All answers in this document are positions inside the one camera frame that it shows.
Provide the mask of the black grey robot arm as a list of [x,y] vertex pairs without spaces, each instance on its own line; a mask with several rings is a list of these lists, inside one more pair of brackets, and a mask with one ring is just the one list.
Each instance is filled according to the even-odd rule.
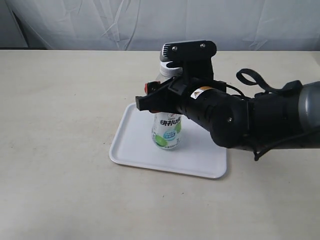
[[147,84],[150,93],[135,98],[140,111],[186,116],[224,148],[261,151],[316,149],[320,146],[320,84],[303,85],[292,94],[231,95],[227,84],[173,77]]

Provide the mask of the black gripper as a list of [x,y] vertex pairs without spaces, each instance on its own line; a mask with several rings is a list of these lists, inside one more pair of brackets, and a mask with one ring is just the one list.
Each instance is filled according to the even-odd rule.
[[190,120],[225,119],[225,83],[196,77],[174,76],[144,86],[145,96],[136,96],[139,111],[184,115]]

